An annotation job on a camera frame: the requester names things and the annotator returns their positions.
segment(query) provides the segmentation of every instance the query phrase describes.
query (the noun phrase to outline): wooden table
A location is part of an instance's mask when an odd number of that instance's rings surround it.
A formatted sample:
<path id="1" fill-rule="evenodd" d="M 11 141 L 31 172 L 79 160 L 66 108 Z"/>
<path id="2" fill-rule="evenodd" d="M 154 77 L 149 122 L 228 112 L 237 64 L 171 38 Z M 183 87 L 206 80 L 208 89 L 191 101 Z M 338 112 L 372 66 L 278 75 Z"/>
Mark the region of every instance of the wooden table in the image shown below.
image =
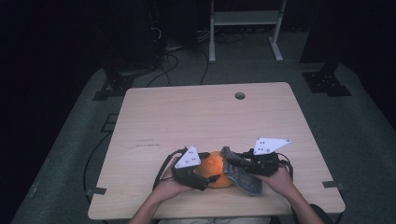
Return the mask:
<path id="1" fill-rule="evenodd" d="M 235 98 L 242 92 L 245 99 Z M 125 95 L 89 210 L 92 219 L 129 218 L 151 192 L 166 156 L 194 144 L 199 152 L 244 152 L 257 137 L 287 138 L 294 183 L 327 213 L 344 211 L 318 145 L 287 83 L 131 89 Z M 264 186 L 260 197 L 237 187 L 193 190 L 163 203 L 155 217 L 251 217 L 290 214 L 290 205 Z"/>

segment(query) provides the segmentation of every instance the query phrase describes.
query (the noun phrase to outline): person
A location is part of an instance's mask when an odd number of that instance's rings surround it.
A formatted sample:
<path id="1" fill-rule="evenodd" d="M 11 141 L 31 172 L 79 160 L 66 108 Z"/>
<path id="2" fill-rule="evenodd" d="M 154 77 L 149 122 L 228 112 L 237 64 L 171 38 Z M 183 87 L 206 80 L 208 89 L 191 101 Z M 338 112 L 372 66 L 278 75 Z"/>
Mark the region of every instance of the person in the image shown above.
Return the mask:
<path id="1" fill-rule="evenodd" d="M 321 224 L 324 223 L 315 210 L 306 201 L 304 196 L 294 186 L 291 181 L 289 171 L 284 165 L 280 165 L 277 172 L 271 176 L 254 175 L 264 181 L 273 191 L 282 195 L 288 200 L 301 224 Z M 157 208 L 164 201 L 176 197 L 178 194 L 191 190 L 192 188 L 180 185 L 173 177 L 170 168 L 163 172 L 162 180 L 158 186 L 150 193 L 128 224 L 150 223 Z"/>

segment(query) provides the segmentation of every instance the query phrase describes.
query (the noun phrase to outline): cable on floor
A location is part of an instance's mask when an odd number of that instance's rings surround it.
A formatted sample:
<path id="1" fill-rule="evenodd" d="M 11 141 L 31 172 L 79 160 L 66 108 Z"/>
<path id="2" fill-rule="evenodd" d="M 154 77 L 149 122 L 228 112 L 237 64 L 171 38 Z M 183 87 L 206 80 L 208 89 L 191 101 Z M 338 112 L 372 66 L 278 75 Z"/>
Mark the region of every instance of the cable on floor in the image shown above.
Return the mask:
<path id="1" fill-rule="evenodd" d="M 227 33 L 219 33 L 215 37 L 215 41 L 218 44 L 223 44 L 223 45 L 231 45 L 233 43 L 242 41 L 245 39 L 244 33 L 240 34 L 227 34 Z"/>
<path id="2" fill-rule="evenodd" d="M 207 73 L 207 69 L 209 68 L 209 58 L 207 58 L 207 55 L 204 53 L 203 50 L 199 49 L 199 51 L 201 51 L 201 53 L 204 54 L 205 59 L 206 59 L 206 69 L 205 69 L 204 74 L 202 75 L 201 81 L 199 83 L 200 85 L 202 85 L 202 83 L 204 82 L 204 78 L 206 76 L 206 73 Z"/>
<path id="3" fill-rule="evenodd" d="M 157 78 L 159 78 L 159 77 L 161 77 L 161 76 L 163 76 L 163 75 L 167 75 L 167 77 L 168 77 L 168 83 L 170 84 L 170 78 L 169 78 L 169 76 L 168 76 L 167 73 L 170 72 L 170 71 L 172 71 L 172 70 L 174 70 L 174 69 L 177 67 L 177 65 L 178 65 L 178 58 L 177 58 L 175 55 L 172 55 L 172 54 L 166 54 L 165 56 L 170 56 L 170 57 L 174 58 L 174 59 L 176 60 L 175 65 L 173 65 L 169 70 L 163 71 L 161 74 L 159 74 L 158 76 L 156 76 L 155 78 L 153 78 L 153 79 L 148 83 L 148 85 L 146 86 L 146 88 L 149 87 L 149 85 L 151 85 L 151 83 L 152 83 L 153 81 L 155 81 L 155 79 L 157 79 Z"/>
<path id="4" fill-rule="evenodd" d="M 168 79 L 168 85 L 167 85 L 167 86 L 172 86 L 171 78 L 170 78 L 169 75 L 168 75 L 168 71 L 165 71 L 165 69 L 163 69 L 163 64 L 162 64 L 162 63 L 161 63 L 161 65 L 160 65 L 160 68 L 161 68 L 161 70 L 163 70 L 163 72 L 164 72 L 165 75 L 166 75 L 166 78 Z"/>
<path id="5" fill-rule="evenodd" d="M 87 162 L 85 163 L 85 167 L 84 167 L 84 173 L 82 175 L 82 186 L 84 188 L 84 194 L 85 194 L 85 198 L 87 199 L 88 204 L 91 204 L 91 199 L 87 193 L 88 189 L 87 189 L 87 181 L 86 181 L 86 177 L 87 177 L 87 170 L 88 170 L 88 166 L 90 165 L 92 156 L 95 154 L 96 150 L 99 148 L 99 146 L 102 145 L 103 142 L 105 142 L 105 140 L 111 135 L 113 134 L 113 129 L 112 128 L 108 128 L 109 126 L 112 127 L 115 125 L 116 121 L 111 121 L 111 118 L 117 116 L 118 114 L 113 114 L 110 113 L 107 115 L 107 119 L 106 122 L 104 123 L 104 125 L 102 126 L 101 129 L 101 133 L 106 133 L 106 135 L 98 142 L 98 144 L 96 144 L 96 146 L 93 148 L 93 150 L 91 151 L 90 156 L 87 159 Z"/>

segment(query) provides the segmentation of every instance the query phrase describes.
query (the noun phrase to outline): gray carpet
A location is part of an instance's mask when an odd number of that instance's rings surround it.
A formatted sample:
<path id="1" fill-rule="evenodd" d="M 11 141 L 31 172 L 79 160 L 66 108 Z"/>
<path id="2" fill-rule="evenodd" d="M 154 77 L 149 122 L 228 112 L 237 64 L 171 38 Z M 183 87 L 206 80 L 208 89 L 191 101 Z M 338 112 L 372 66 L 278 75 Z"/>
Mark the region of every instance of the gray carpet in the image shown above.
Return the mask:
<path id="1" fill-rule="evenodd" d="M 307 33 L 280 33 L 278 44 L 283 63 L 276 63 L 268 36 L 268 33 L 245 35 L 242 41 L 217 44 L 217 61 L 208 66 L 203 84 L 288 82 L 334 180 L 344 186 L 346 211 L 341 223 L 394 223 L 396 132 L 362 88 L 356 74 L 343 65 L 335 74 L 352 96 L 329 97 L 310 92 L 302 72 L 318 71 L 322 64 L 298 64 Z M 207 44 L 200 49 L 207 55 Z M 173 55 L 179 62 L 168 73 L 170 84 L 198 85 L 206 67 L 204 54 L 185 49 Z M 174 64 L 174 58 L 163 58 L 164 69 Z M 134 88 L 146 87 L 161 72 L 157 70 L 137 78 Z M 103 70 L 92 75 L 13 223 L 99 222 L 90 220 L 87 215 L 84 168 L 97 148 L 86 172 L 87 188 L 92 189 L 110 141 L 107 137 L 97 147 L 106 136 L 102 126 L 110 113 L 119 113 L 122 104 L 122 97 L 92 100 L 105 79 Z M 162 76 L 150 87 L 167 85 L 167 78 Z M 290 217 L 281 220 L 292 223 Z M 109 220 L 107 223 L 125 222 Z"/>

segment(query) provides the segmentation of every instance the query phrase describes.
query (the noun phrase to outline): white metal frame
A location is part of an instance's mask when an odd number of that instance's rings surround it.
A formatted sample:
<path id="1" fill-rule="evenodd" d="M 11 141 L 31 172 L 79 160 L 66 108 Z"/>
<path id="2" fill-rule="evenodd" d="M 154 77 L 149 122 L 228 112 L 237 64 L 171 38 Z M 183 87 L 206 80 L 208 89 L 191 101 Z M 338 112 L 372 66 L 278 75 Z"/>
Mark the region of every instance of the white metal frame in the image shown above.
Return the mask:
<path id="1" fill-rule="evenodd" d="M 210 42 L 209 42 L 209 61 L 216 61 L 215 50 L 215 26 L 218 25 L 259 25 L 274 24 L 274 35 L 269 37 L 270 45 L 278 63 L 283 62 L 283 57 L 277 46 L 280 25 L 283 20 L 287 0 L 282 0 L 280 10 L 270 11 L 225 11 L 215 12 L 215 0 L 211 1 L 210 6 Z"/>

